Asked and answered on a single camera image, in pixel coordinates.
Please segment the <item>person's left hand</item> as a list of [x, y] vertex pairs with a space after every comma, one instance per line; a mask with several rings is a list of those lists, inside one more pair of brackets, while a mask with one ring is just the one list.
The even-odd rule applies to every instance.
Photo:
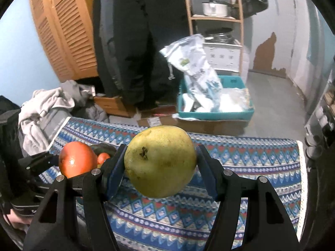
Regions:
[[21, 217], [17, 215], [13, 210], [9, 214], [3, 214], [5, 221], [11, 224], [15, 229], [27, 232], [32, 222], [31, 217]]

